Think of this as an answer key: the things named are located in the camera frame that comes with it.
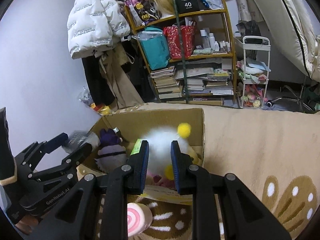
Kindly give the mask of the person's left hand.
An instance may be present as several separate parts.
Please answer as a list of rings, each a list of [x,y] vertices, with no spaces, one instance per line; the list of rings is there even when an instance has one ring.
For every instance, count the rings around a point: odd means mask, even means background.
[[[39,220],[31,215],[25,215],[17,224],[16,228],[20,232],[29,235],[32,233],[33,228],[39,224]]]

